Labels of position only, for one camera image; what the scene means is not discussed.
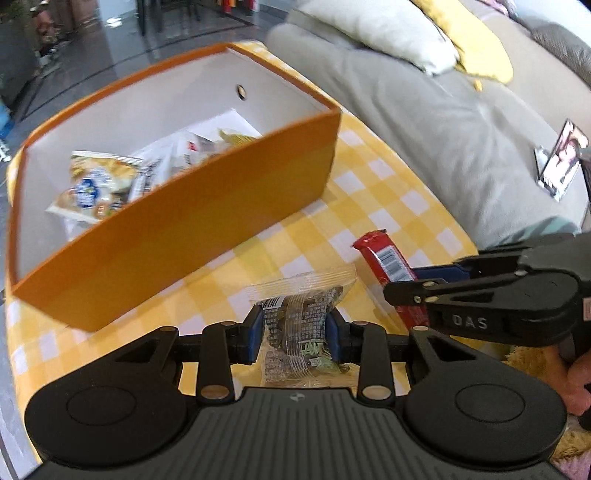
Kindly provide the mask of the person's right hand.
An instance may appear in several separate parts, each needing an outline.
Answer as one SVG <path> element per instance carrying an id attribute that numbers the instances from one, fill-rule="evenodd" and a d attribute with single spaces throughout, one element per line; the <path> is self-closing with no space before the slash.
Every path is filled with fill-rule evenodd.
<path id="1" fill-rule="evenodd" d="M 573 362 L 567 371 L 571 396 L 568 410 L 570 413 L 581 416 L 590 409 L 590 351 L 581 355 Z"/>

